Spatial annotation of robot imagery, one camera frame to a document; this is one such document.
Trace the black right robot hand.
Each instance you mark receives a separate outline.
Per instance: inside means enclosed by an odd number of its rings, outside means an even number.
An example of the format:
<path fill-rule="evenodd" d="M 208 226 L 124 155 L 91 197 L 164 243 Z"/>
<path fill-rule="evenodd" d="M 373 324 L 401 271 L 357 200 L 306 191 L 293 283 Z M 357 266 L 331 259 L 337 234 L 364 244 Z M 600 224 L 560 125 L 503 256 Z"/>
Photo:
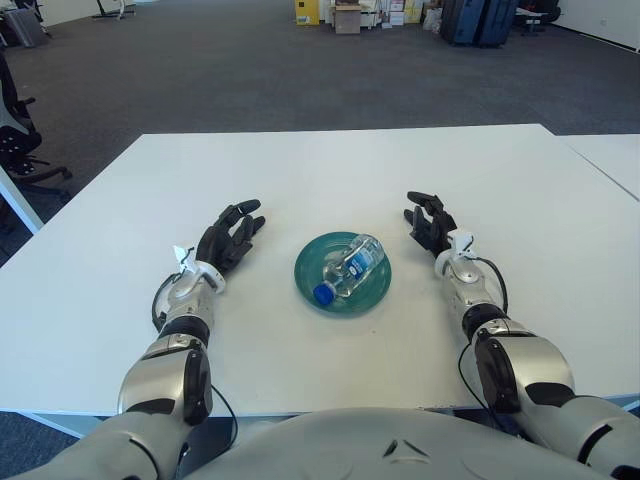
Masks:
<path fill-rule="evenodd" d="M 457 225 L 437 195 L 409 191 L 407 198 L 415 204 L 412 210 L 403 212 L 412 227 L 410 236 L 437 258 L 451 247 L 447 235 L 456 230 Z"/>

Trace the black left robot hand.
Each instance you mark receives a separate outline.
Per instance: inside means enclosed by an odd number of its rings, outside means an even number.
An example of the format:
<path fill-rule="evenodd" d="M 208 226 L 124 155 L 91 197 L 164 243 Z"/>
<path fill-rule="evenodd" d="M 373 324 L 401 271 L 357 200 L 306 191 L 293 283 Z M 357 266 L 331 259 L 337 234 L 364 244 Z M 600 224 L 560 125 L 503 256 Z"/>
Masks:
<path fill-rule="evenodd" d="M 222 274 L 234 270 L 253 247 L 253 237 L 265 225 L 264 216 L 254 217 L 258 199 L 229 205 L 201 237 L 196 259 L 212 265 Z"/>

